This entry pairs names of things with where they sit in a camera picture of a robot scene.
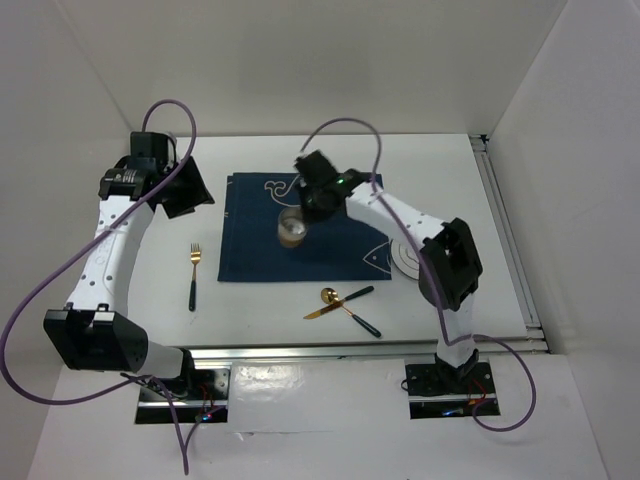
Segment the clear glass cup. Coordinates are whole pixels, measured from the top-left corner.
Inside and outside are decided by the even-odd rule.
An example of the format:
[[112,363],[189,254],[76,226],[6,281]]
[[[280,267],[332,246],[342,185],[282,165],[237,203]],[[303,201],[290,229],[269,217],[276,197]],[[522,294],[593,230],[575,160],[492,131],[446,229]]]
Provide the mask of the clear glass cup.
[[277,220],[277,237],[285,248],[299,246],[307,235],[308,227],[299,206],[284,208]]

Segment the blue cloth with gold script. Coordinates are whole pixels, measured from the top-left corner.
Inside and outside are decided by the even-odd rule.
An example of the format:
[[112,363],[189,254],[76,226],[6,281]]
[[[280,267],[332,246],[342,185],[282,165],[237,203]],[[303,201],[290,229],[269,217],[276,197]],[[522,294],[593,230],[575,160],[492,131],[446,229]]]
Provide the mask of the blue cloth with gold script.
[[227,177],[218,280],[236,283],[386,281],[390,240],[341,214],[315,224],[302,244],[277,237],[279,214],[299,205],[294,173]]

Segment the gold fork green handle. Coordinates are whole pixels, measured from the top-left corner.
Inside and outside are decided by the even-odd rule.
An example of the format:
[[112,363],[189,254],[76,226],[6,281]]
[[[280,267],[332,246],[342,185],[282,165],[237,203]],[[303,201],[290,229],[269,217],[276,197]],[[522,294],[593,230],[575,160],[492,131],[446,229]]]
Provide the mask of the gold fork green handle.
[[192,264],[192,274],[190,282],[188,309],[194,312],[197,307],[197,266],[201,261],[202,251],[198,243],[192,243],[190,249],[190,261]]

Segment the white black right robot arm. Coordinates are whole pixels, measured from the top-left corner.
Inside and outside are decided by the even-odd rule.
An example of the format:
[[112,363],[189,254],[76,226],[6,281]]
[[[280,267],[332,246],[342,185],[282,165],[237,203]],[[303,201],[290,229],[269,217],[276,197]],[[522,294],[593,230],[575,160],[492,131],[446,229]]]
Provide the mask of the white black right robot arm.
[[483,273],[468,224],[423,213],[354,169],[299,175],[296,189],[305,221],[317,223],[342,213],[414,252],[420,293],[439,319],[436,379],[444,390],[460,391],[478,362],[472,310]]

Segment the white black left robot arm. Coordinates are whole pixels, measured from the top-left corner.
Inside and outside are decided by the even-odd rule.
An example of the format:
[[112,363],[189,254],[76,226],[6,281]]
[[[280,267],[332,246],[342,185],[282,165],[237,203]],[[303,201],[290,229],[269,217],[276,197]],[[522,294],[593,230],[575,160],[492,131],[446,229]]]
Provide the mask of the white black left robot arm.
[[150,340],[129,319],[129,287],[156,208],[175,218],[213,198],[193,158],[163,175],[152,159],[131,156],[104,174],[99,197],[98,243],[65,305],[47,311],[44,330],[72,370],[153,375],[172,397],[187,398],[198,377],[190,354]]

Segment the aluminium right side rail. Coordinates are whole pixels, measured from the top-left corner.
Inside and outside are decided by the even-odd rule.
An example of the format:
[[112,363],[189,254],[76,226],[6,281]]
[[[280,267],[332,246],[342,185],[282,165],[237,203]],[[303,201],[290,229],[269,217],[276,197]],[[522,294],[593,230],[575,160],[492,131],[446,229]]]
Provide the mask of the aluminium right side rail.
[[546,340],[542,324],[533,300],[529,282],[526,278],[524,266],[520,258],[515,237],[506,211],[503,196],[495,175],[495,170],[488,152],[487,135],[470,135],[469,141],[476,164],[482,179],[483,188],[487,196],[498,236],[505,254],[506,263],[514,284],[516,297],[520,310],[524,317],[524,325],[528,331],[536,331],[529,334],[530,338]]

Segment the aluminium rail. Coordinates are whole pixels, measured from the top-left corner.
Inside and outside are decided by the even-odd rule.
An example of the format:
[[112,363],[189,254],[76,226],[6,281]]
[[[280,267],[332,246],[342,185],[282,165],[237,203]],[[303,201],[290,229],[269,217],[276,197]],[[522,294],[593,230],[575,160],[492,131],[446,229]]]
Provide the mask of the aluminium rail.
[[236,361],[302,361],[429,357],[436,353],[434,341],[377,341],[336,344],[291,344],[266,346],[191,347],[197,365]]
[[520,258],[515,237],[506,211],[503,196],[495,175],[495,170],[488,152],[487,135],[470,135],[469,141],[476,164],[482,179],[483,188],[487,196],[498,236],[505,254],[506,263],[514,284],[516,297],[520,310],[524,317],[524,325],[528,331],[536,331],[529,334],[530,338],[546,340],[542,324],[533,300],[529,282],[526,278],[524,266]]

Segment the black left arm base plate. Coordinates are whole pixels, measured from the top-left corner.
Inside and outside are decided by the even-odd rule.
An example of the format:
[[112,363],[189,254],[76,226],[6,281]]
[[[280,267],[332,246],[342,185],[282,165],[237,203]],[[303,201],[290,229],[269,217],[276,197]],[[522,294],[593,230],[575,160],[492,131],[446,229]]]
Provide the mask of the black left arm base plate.
[[[191,368],[179,377],[163,378],[161,382],[169,390],[176,408],[200,408],[225,405],[229,395],[231,368],[215,365],[213,368]],[[138,396],[141,408],[168,408],[169,403],[160,387],[153,383],[141,387]]]

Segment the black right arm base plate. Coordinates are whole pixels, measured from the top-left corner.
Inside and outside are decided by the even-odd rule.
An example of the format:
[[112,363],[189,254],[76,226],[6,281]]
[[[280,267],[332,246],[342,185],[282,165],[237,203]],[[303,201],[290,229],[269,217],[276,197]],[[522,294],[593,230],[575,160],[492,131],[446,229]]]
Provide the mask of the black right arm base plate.
[[404,386],[410,396],[489,395],[496,392],[487,362],[477,363],[462,380],[446,378],[434,363],[407,364]]

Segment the aluminium front rail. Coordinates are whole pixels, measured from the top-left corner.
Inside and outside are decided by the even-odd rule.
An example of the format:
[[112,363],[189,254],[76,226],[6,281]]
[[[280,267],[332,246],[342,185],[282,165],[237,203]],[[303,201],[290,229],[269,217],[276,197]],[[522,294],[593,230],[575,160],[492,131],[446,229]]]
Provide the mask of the aluminium front rail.
[[236,361],[302,361],[429,357],[436,353],[434,341],[377,341],[336,344],[291,344],[266,346],[191,347],[197,365]]

